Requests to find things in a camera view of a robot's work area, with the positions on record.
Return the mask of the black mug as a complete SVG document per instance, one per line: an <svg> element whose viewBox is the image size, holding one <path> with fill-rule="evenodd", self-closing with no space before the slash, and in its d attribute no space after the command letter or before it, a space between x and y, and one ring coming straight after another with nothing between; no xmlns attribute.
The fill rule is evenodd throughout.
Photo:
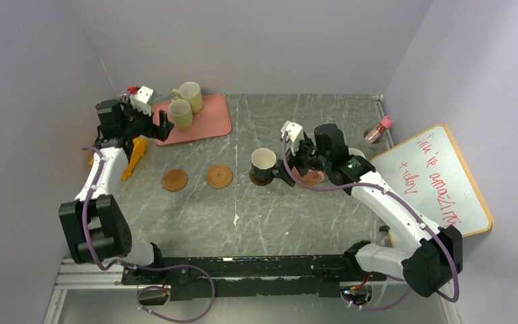
<svg viewBox="0 0 518 324"><path fill-rule="evenodd" d="M251 170L258 180L273 177L272 170L277 162L276 154L268 148L258 148L251 155Z"/></svg>

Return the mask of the green mug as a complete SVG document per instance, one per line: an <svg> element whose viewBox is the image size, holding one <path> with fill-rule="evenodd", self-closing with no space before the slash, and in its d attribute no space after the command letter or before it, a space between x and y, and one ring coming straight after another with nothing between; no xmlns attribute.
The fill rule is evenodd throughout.
<svg viewBox="0 0 518 324"><path fill-rule="evenodd" d="M200 85L196 82L185 82L179 88L171 91L173 99L186 100L193 113L199 113L203 108L203 96Z"/></svg>
<svg viewBox="0 0 518 324"><path fill-rule="evenodd" d="M193 113L190 103L184 99L177 99L169 105L173 123L181 130L189 129L193 124Z"/></svg>

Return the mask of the pink mug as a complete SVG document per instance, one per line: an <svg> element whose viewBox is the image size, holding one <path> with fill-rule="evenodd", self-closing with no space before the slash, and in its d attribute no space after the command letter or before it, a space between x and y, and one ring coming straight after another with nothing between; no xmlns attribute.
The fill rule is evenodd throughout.
<svg viewBox="0 0 518 324"><path fill-rule="evenodd" d="M322 171L309 170L305 175L300 175L298 170L293 168L292 173L300 182L309 186L322 183L326 179L326 175Z"/></svg>
<svg viewBox="0 0 518 324"><path fill-rule="evenodd" d="M349 147L348 151L349 151L349 155L352 157L359 157L361 159L366 159L365 154L362 151L360 151L359 149Z"/></svg>

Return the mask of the green mug back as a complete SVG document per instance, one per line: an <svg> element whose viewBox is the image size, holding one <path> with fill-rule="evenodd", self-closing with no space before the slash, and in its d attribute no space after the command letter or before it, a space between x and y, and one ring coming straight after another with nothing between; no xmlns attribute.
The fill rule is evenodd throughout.
<svg viewBox="0 0 518 324"><path fill-rule="evenodd" d="M193 113L199 113L203 108L203 96L200 85L196 82L185 82L179 88L171 91L173 99L186 100Z"/></svg>

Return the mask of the light wooden coaster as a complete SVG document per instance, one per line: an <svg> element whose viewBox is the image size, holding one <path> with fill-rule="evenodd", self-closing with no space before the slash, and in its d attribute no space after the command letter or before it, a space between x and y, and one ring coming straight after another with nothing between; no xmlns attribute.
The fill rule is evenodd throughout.
<svg viewBox="0 0 518 324"><path fill-rule="evenodd" d="M170 169L162 177L163 188L169 192L177 192L188 183L188 175L182 169Z"/></svg>

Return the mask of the woven coaster tan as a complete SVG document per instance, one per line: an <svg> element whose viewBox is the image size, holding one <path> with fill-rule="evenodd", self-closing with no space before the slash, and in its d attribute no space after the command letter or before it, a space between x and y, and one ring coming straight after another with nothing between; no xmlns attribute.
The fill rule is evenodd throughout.
<svg viewBox="0 0 518 324"><path fill-rule="evenodd" d="M233 172L224 164L212 165L206 172L206 182L214 189L226 188L232 180Z"/></svg>

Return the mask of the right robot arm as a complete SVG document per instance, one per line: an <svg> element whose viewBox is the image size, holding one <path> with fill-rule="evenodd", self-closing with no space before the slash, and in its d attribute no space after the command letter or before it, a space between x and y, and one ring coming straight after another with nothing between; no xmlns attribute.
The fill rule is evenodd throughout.
<svg viewBox="0 0 518 324"><path fill-rule="evenodd" d="M367 273L381 273L405 281L420 296L439 294L449 302L459 299L458 275L463 268L463 236L453 225L443 227L412 207L384 180L364 156L345 144L336 124L323 124L310 140L303 128L286 121L281 128L282 176L290 185L306 188L300 175L322 171L332 186L368 206L399 241L393 248L357 243L344 261L347 277L359 280Z"/></svg>

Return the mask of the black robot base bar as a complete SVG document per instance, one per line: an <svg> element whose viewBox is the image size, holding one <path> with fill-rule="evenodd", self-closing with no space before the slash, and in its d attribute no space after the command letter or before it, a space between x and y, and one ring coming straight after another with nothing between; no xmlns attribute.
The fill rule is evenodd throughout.
<svg viewBox="0 0 518 324"><path fill-rule="evenodd" d="M162 271L125 267L125 286L165 286L172 301L207 297L298 296L336 298L362 283L384 281L343 254L167 257Z"/></svg>

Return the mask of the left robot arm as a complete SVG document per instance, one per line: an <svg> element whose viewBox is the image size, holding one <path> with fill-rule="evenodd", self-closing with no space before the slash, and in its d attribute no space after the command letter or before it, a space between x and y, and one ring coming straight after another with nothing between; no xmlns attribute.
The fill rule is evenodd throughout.
<svg viewBox="0 0 518 324"><path fill-rule="evenodd" d="M93 164L86 183L77 196L59 207L59 220L72 259L79 264L94 263L106 271L113 265L139 269L150 284L166 274L161 251L154 243L134 238L117 204L121 177L132 160L134 139L141 136L165 141L175 125L166 112L158 121L122 99L96 105L100 121L92 151Z"/></svg>

